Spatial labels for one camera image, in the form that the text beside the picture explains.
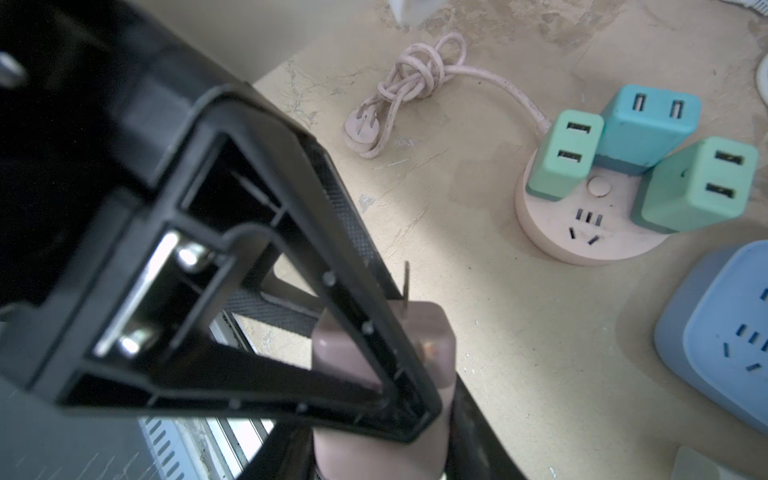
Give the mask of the white square adapter cube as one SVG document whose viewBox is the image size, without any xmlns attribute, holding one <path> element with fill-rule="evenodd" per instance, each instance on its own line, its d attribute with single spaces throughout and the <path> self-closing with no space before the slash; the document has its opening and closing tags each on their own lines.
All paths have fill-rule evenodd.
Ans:
<svg viewBox="0 0 768 480">
<path fill-rule="evenodd" d="M 712 460 L 690 447 L 681 446 L 677 451 L 670 479 L 750 480 L 750 477 Z"/>
</svg>

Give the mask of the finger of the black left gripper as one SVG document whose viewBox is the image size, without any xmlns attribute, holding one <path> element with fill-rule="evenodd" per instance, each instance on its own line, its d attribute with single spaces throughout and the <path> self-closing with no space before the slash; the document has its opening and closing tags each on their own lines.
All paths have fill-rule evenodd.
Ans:
<svg viewBox="0 0 768 480">
<path fill-rule="evenodd" d="M 72 410 L 231 415 L 409 442 L 442 412 L 325 150 L 251 89 L 35 98 L 35 393 Z M 216 342 L 223 312 L 323 313 L 371 381 Z"/>
<path fill-rule="evenodd" d="M 402 294 L 357 212 L 331 157 L 324 149 L 309 153 L 310 163 L 348 238 L 388 300 Z M 224 310 L 301 336 L 309 336 L 324 310 L 312 293 L 279 279 L 274 271 L 281 252 L 266 246 Z"/>
</svg>

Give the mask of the teal plug adapter cube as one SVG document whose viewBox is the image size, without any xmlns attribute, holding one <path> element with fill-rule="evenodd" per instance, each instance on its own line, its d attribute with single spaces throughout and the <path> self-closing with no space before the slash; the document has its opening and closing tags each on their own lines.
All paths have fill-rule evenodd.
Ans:
<svg viewBox="0 0 768 480">
<path fill-rule="evenodd" d="M 692 135 L 702 102 L 682 92 L 640 85 L 621 87 L 603 108 L 604 128 L 593 165 L 639 176 Z"/>
</svg>

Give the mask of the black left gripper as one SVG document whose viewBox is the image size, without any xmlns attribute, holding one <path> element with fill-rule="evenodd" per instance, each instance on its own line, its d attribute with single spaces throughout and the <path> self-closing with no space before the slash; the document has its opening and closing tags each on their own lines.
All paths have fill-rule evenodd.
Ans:
<svg viewBox="0 0 768 480">
<path fill-rule="evenodd" d="M 227 70 L 123 1 L 1 5 L 1 370 L 195 384 L 205 345 L 97 355 L 164 234 L 165 180 Z"/>
</svg>

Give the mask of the green plug adapter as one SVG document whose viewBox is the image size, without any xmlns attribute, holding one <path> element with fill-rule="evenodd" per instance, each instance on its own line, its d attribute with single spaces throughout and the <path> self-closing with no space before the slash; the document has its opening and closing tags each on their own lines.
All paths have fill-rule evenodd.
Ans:
<svg viewBox="0 0 768 480">
<path fill-rule="evenodd" d="M 590 173 L 603 129 L 598 114 L 562 111 L 539 146 L 526 191 L 549 201 L 569 196 Z"/>
</svg>

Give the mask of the green plug adapter cube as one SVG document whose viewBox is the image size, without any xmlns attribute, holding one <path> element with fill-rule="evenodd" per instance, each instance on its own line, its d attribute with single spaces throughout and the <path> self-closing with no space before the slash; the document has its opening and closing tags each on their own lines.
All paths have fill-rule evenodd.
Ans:
<svg viewBox="0 0 768 480">
<path fill-rule="evenodd" d="M 759 163 L 756 147 L 711 136 L 664 158 L 640 182 L 630 219 L 663 234 L 740 217 Z"/>
</svg>

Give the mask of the pink round power strip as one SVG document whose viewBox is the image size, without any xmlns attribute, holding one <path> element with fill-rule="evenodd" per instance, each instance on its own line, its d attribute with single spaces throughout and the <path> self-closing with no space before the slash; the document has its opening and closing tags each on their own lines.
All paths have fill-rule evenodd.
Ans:
<svg viewBox="0 0 768 480">
<path fill-rule="evenodd" d="M 526 191 L 533 166 L 530 160 L 518 177 L 515 213 L 528 239 L 549 256 L 572 265 L 606 265 L 643 255 L 668 238 L 631 221 L 639 176 L 595 167 L 569 196 L 550 201 Z"/>
</svg>

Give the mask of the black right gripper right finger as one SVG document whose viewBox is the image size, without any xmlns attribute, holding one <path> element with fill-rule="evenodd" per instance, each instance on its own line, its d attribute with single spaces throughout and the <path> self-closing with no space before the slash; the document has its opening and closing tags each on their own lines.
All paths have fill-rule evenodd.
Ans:
<svg viewBox="0 0 768 480">
<path fill-rule="evenodd" d="M 445 467 L 452 480 L 526 480 L 460 376 L 456 377 Z"/>
</svg>

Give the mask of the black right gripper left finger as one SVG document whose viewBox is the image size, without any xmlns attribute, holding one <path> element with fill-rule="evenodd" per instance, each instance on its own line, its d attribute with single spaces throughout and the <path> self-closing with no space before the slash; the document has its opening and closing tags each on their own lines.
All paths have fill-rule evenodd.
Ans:
<svg viewBox="0 0 768 480">
<path fill-rule="evenodd" d="M 238 480 L 310 480 L 315 478 L 313 431 L 278 423 Z"/>
</svg>

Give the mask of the blue square power strip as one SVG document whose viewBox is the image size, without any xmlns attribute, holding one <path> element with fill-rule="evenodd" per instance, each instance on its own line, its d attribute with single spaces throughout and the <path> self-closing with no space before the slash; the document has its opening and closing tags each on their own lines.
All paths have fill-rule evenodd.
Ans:
<svg viewBox="0 0 768 480">
<path fill-rule="evenodd" d="M 686 383 L 767 433 L 767 242 L 704 255 L 662 312 L 654 345 Z"/>
</svg>

